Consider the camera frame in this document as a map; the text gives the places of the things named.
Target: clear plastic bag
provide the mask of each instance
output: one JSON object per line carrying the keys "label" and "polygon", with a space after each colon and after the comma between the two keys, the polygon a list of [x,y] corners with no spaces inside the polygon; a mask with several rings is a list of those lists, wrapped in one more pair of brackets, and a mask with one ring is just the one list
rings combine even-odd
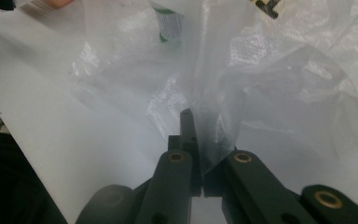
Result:
{"label": "clear plastic bag", "polygon": [[183,70],[149,116],[167,136],[175,108],[191,107],[203,172],[238,138],[246,150],[279,148],[274,133],[325,155],[358,150],[358,0],[274,1],[276,19],[255,2],[187,2]]}
{"label": "clear plastic bag", "polygon": [[158,23],[147,1],[83,1],[86,42],[71,76],[98,76],[118,60],[158,47]]}

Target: crumpled plastic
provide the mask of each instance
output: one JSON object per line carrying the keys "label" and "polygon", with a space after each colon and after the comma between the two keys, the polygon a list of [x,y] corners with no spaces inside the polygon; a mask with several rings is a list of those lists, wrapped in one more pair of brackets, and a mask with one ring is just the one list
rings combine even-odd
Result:
{"label": "crumpled plastic", "polygon": [[172,108],[190,106],[203,172],[239,138],[251,151],[286,147],[273,135],[326,156],[358,150],[358,0],[282,0],[276,19],[255,1],[187,3],[184,70],[148,113],[167,136]]}
{"label": "crumpled plastic", "polygon": [[282,139],[357,151],[358,0],[281,0],[276,19],[255,2],[186,1],[182,43],[162,44],[147,1],[85,0],[88,38],[71,76],[113,105],[118,91],[147,92],[147,106],[135,95],[121,106],[147,108],[166,140],[190,107],[204,173],[238,139],[251,151]]}

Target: plastic wrap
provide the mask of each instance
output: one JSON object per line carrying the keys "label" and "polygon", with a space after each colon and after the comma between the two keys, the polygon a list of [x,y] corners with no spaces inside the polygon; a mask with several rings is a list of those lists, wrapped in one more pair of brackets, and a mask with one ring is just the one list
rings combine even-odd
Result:
{"label": "plastic wrap", "polygon": [[147,1],[85,0],[77,98],[142,108],[164,139],[190,107],[203,172],[239,138],[251,151],[283,139],[327,156],[358,150],[358,0],[263,2],[186,1],[172,45]]}
{"label": "plastic wrap", "polygon": [[327,156],[358,150],[358,86],[349,78],[358,79],[358,0],[274,1],[275,19],[255,2],[187,2],[182,75],[149,107],[162,134],[177,126],[166,120],[182,93],[204,172],[238,138],[251,151],[276,150],[282,139]]}

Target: white surface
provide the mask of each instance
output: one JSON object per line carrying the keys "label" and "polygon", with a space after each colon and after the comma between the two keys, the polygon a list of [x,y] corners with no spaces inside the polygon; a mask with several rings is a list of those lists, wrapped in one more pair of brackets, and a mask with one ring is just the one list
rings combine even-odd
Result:
{"label": "white surface", "polygon": [[[58,11],[0,12],[0,115],[69,223],[101,187],[143,183],[166,150],[145,117],[152,88],[117,92],[115,99],[136,105],[132,111],[74,97],[70,71],[85,44],[84,20],[81,1]],[[326,184],[358,202],[358,153],[341,160],[284,149],[255,153],[289,189]],[[223,223],[219,200],[195,200],[192,219]]]}

